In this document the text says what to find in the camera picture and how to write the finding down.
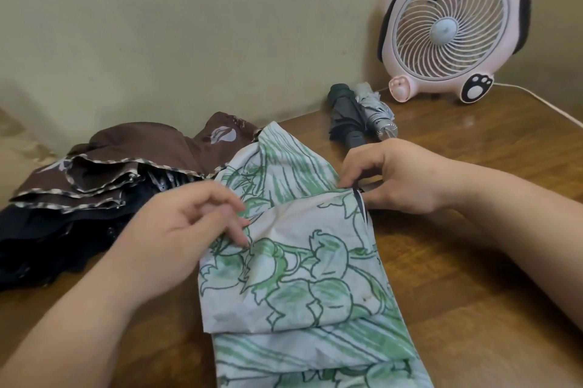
person's left arm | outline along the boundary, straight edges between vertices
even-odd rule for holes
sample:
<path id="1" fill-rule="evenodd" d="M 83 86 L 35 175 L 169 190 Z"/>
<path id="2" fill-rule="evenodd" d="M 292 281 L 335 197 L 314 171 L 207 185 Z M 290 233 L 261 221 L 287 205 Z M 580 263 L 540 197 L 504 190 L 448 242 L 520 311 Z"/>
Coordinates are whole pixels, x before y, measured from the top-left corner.
<path id="1" fill-rule="evenodd" d="M 248 222 L 236 215 L 243 209 L 235 194 L 211 181 L 154 196 L 28 334 L 0 370 L 0 386 L 108 386 L 134 311 L 184 281 L 222 232 L 245 245 L 241 228 Z"/>

hand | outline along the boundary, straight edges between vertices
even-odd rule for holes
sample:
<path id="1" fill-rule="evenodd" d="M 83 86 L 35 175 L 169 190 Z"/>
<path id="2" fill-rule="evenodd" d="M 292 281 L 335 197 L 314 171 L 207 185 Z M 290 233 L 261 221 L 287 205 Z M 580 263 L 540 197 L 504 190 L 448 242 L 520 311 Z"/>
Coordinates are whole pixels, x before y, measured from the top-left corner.
<path id="1" fill-rule="evenodd" d="M 184 281 L 206 248 L 222 232 L 247 245 L 237 195 L 213 181 L 183 185 L 154 196 L 128 223 L 91 270 L 107 297 L 134 309 Z"/>
<path id="2" fill-rule="evenodd" d="M 470 164 L 436 155 L 412 142 L 388 139 L 350 150 L 339 187 L 351 187 L 359 178 L 382 174 L 383 184 L 363 193 L 367 208 L 425 214 L 457 203 L 467 166 Z"/>

white cable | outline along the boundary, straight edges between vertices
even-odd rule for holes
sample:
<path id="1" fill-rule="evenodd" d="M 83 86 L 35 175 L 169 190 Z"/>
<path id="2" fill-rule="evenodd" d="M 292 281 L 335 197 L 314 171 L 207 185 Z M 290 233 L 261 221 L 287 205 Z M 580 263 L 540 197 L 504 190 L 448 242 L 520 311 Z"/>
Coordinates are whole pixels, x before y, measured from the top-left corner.
<path id="1" fill-rule="evenodd" d="M 534 96 L 540 102 L 542 102 L 544 105 L 549 106 L 550 108 L 552 108 L 557 113 L 559 113 L 562 116 L 564 116 L 565 118 L 569 119 L 569 121 L 571 121 L 573 124 L 578 125 L 581 128 L 583 128 L 583 122 L 581 122 L 581 121 L 573 118 L 573 116 L 571 116 L 569 113 L 562 111 L 556 105 L 551 104 L 546 99 L 543 99 L 542 97 L 538 96 L 537 94 L 531 92 L 529 89 L 525 89 L 524 87 L 521 87 L 521 86 L 515 86 L 514 84 L 502 84 L 501 82 L 494 82 L 494 85 L 498 85 L 498 86 L 501 86 L 501 87 L 516 87 L 517 89 L 521 89 L 521 90 L 523 90 L 523 91 L 525 91 L 527 93 L 530 93 L 532 96 Z M 378 92 L 381 92 L 381 91 L 385 91 L 385 90 L 388 90 L 388 89 L 389 89 L 389 87 L 385 87 L 384 89 L 380 89 L 380 90 L 377 90 L 377 91 Z"/>

pink fan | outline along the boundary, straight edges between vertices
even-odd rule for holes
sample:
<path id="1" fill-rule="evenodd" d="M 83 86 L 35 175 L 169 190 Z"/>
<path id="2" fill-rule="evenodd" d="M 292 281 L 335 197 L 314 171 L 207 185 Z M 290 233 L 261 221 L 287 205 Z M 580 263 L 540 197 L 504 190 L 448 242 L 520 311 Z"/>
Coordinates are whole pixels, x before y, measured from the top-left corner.
<path id="1" fill-rule="evenodd" d="M 399 102 L 425 93 L 484 97 L 526 43 L 530 0 L 384 0 L 378 58 Z"/>

pink paw print foot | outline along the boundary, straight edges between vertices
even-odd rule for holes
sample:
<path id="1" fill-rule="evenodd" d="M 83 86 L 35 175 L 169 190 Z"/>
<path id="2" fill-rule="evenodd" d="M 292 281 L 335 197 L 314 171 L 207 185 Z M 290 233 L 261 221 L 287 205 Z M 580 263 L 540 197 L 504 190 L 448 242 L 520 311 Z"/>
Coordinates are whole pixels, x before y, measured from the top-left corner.
<path id="1" fill-rule="evenodd" d="M 411 98 L 411 84 L 406 76 L 397 76 L 389 81 L 389 90 L 398 102 Z"/>

